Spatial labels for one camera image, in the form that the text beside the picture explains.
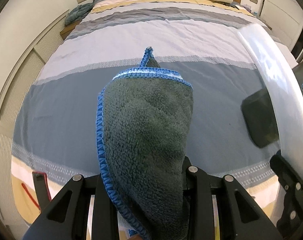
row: bedsheet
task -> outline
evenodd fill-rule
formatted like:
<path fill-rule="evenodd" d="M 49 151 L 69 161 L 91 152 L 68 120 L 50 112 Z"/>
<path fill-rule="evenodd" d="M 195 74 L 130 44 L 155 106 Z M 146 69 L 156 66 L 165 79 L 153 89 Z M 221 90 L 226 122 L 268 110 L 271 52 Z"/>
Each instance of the bedsheet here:
<path fill-rule="evenodd" d="M 272 203 L 278 182 L 269 159 L 279 143 L 259 149 L 248 135 L 241 102 L 264 84 L 235 32 L 260 24 L 294 67 L 286 46 L 240 7 L 207 0 L 95 3 L 24 99 L 14 129 L 12 175 L 34 188 L 32 170 L 46 172 L 54 196 L 74 174 L 99 174 L 98 93 L 118 72 L 137 66 L 142 52 L 152 46 L 162 68 L 178 71 L 193 85 L 186 146 L 191 163 L 211 175 L 232 174 L 256 194 L 261 207 Z"/>

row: wooden nightstand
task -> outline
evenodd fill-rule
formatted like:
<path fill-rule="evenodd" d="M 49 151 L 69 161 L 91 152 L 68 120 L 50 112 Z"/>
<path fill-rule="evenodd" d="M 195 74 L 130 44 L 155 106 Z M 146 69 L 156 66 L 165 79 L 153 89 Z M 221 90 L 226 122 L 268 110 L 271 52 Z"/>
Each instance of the wooden nightstand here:
<path fill-rule="evenodd" d="M 67 36 L 72 32 L 72 30 L 78 25 L 80 24 L 80 21 L 76 21 L 72 24 L 67 25 L 61 32 L 60 32 L 60 36 L 62 37 L 63 40 L 65 40 L 65 38 L 67 38 Z"/>

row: screw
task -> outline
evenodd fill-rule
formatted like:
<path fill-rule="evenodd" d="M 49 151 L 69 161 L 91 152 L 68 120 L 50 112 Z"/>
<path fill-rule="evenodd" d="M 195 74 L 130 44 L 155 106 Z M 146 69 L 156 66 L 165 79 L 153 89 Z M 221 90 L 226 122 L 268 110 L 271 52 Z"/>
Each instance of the screw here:
<path fill-rule="evenodd" d="M 296 217 L 296 211 L 294 210 L 290 213 L 290 219 L 293 220 L 295 217 Z"/>
<path fill-rule="evenodd" d="M 234 177 L 231 176 L 231 175 L 226 175 L 225 180 L 228 181 L 228 182 L 232 182 L 234 180 Z"/>
<path fill-rule="evenodd" d="M 76 174 L 76 175 L 74 175 L 74 176 L 72 177 L 72 179 L 73 179 L 74 181 L 79 181 L 79 180 L 81 180 L 81 175 L 80 175 L 80 174 Z"/>
<path fill-rule="evenodd" d="M 188 168 L 188 170 L 189 170 L 190 172 L 197 172 L 197 171 L 198 171 L 198 168 L 195 167 L 195 166 L 190 166 L 190 167 Z"/>
<path fill-rule="evenodd" d="M 300 190 L 300 188 L 301 188 L 302 186 L 301 186 L 301 184 L 298 182 L 298 183 L 296 183 L 296 189 L 297 190 Z"/>

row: yellow strip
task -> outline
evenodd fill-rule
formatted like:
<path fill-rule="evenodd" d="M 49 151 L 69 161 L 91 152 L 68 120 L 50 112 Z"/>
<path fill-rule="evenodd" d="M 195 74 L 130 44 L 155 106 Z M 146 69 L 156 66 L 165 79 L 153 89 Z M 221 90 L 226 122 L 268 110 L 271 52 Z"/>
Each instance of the yellow strip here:
<path fill-rule="evenodd" d="M 103 12 L 105 10 L 113 9 L 113 8 L 116 8 L 116 7 L 119 7 L 119 6 L 130 5 L 130 4 L 133 4 L 133 3 L 143 3 L 143 2 L 187 2 L 187 3 L 193 3 L 193 4 L 214 6 L 214 7 L 234 11 L 234 12 L 237 12 L 237 13 L 246 14 L 248 16 L 253 17 L 253 15 L 251 13 L 249 13 L 247 10 L 245 10 L 243 8 L 236 9 L 234 7 L 230 7 L 230 6 L 220 4 L 220 3 L 212 2 L 210 0 L 130 0 L 130 1 L 121 1 L 121 2 L 117 2 L 118 0 L 114 0 L 114 1 L 115 1 L 115 3 L 112 3 L 110 5 L 104 5 L 104 6 L 99 6 L 99 3 L 98 3 L 98 4 L 95 5 L 95 7 L 91 10 L 90 13 L 99 13 L 99 12 Z"/>

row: transparent plastic sheet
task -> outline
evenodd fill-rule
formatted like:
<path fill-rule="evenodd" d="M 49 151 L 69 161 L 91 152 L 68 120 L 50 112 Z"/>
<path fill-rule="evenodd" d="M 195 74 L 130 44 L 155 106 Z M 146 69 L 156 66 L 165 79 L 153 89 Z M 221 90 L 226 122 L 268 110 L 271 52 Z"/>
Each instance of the transparent plastic sheet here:
<path fill-rule="evenodd" d="M 303 95 L 285 57 L 258 24 L 237 31 L 269 92 L 276 117 L 282 156 L 303 179 Z M 279 188 L 271 220 L 283 211 L 285 190 Z"/>

